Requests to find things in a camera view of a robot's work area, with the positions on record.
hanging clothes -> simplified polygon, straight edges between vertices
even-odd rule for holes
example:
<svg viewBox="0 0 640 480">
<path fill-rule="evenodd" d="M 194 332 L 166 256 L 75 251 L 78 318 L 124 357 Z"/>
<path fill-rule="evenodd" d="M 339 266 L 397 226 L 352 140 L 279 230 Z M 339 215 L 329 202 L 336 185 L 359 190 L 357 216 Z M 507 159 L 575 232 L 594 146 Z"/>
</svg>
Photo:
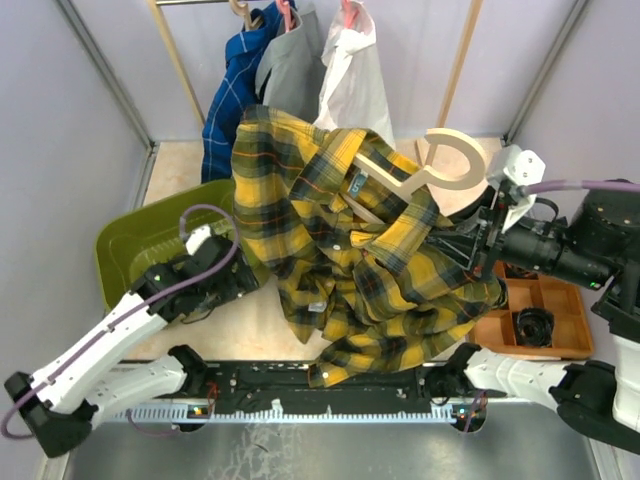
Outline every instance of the hanging clothes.
<svg viewBox="0 0 640 480">
<path fill-rule="evenodd" d="M 236 139 L 236 129 L 244 109 L 258 102 L 255 94 L 256 71 L 269 42 L 277 35 L 282 20 L 275 3 L 264 10 L 254 9 L 251 12 L 253 19 L 260 15 L 263 23 L 259 29 L 243 29 L 227 42 L 227 71 L 213 97 L 202 129 L 202 183 L 231 177 L 231 148 Z"/>
<path fill-rule="evenodd" d="M 376 48 L 376 26 L 362 2 L 353 29 L 345 28 L 345 12 L 336 14 L 322 61 L 327 66 L 320 93 L 320 113 L 314 125 L 334 128 L 368 128 L 395 148 L 389 106 Z"/>
<path fill-rule="evenodd" d="M 498 279 L 479 281 L 424 243 L 451 225 L 426 187 L 407 205 L 370 178 L 358 200 L 385 224 L 355 221 L 338 193 L 357 152 L 401 181 L 418 168 L 370 130 L 328 132 L 260 105 L 245 112 L 231 160 L 237 227 L 277 276 L 289 326 L 303 343 L 315 329 L 333 342 L 309 370 L 314 387 L 420 365 L 505 302 Z"/>
<path fill-rule="evenodd" d="M 318 117 L 318 96 L 325 66 L 315 6 L 291 9 L 295 28 L 285 32 L 284 21 L 258 66 L 256 95 L 260 103 L 284 110 L 307 122 Z"/>
</svg>

gray shirt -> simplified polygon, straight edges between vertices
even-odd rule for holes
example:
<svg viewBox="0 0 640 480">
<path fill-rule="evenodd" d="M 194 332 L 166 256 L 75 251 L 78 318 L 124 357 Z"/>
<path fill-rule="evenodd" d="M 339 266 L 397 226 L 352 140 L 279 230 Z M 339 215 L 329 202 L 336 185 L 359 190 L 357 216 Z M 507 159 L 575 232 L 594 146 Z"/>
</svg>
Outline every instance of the gray shirt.
<svg viewBox="0 0 640 480">
<path fill-rule="evenodd" d="M 284 22 L 271 40 L 256 73 L 256 95 L 270 107 L 309 123 L 318 118 L 320 89 L 324 81 L 323 41 L 313 4 L 291 13 L 295 27 L 288 33 Z"/>
</svg>

yellow plaid shirt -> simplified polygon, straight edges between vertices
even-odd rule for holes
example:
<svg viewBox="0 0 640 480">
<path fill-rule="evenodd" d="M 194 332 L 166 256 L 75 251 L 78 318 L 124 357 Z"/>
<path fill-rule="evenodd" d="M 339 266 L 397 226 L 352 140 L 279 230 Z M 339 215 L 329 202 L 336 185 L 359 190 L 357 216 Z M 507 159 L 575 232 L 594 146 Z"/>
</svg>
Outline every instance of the yellow plaid shirt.
<svg viewBox="0 0 640 480">
<path fill-rule="evenodd" d="M 385 224 L 354 218 L 337 194 L 357 152 L 401 181 L 417 170 L 371 131 L 327 132 L 260 105 L 245 112 L 233 147 L 240 234 L 278 277 L 298 339 L 320 329 L 333 342 L 310 368 L 311 386 L 415 367 L 466 335 L 502 292 L 424 243 L 451 225 L 426 187 L 407 205 L 369 178 L 357 200 Z"/>
</svg>

green plastic bin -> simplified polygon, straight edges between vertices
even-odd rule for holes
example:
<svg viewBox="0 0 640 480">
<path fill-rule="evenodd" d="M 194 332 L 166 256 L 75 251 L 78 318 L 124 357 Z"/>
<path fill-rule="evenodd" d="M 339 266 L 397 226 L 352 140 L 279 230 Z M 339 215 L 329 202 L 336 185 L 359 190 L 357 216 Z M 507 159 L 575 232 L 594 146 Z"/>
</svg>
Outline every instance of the green plastic bin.
<svg viewBox="0 0 640 480">
<path fill-rule="evenodd" d="M 95 258 L 102 298 L 111 310 L 147 268 L 187 253 L 180 240 L 180 215 L 192 205 L 209 203 L 226 212 L 233 210 L 233 180 L 216 180 L 147 205 L 109 223 L 96 240 Z M 210 210 L 193 212 L 187 231 L 222 220 Z M 241 247 L 260 286 L 268 269 L 241 242 Z"/>
</svg>

plaid shirt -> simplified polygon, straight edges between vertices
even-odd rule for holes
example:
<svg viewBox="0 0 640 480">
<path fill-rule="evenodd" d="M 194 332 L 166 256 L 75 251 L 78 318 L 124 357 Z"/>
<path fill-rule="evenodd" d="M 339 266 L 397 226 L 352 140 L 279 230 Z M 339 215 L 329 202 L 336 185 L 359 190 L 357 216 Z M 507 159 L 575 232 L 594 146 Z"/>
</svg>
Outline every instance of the plaid shirt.
<svg viewBox="0 0 640 480">
<path fill-rule="evenodd" d="M 321 130 L 284 112 L 250 107 L 231 166 L 234 216 L 247 246 L 278 277 L 298 339 L 333 342 L 309 370 L 311 386 L 360 372 L 415 367 L 466 335 L 497 306 L 494 277 L 477 281 L 424 243 L 450 226 L 429 191 L 410 204 L 369 177 L 358 201 L 384 225 L 360 223 L 344 200 L 356 152 L 398 180 L 417 166 L 369 130 Z"/>
<path fill-rule="evenodd" d="M 275 2 L 264 10 L 254 9 L 251 17 L 262 15 L 262 26 L 257 30 L 242 31 L 234 35 L 225 48 L 227 71 L 202 129 L 204 158 L 202 183 L 231 177 L 231 147 L 236 140 L 236 129 L 242 112 L 249 105 L 258 103 L 255 94 L 256 71 L 260 60 L 278 34 L 282 15 Z"/>
</svg>

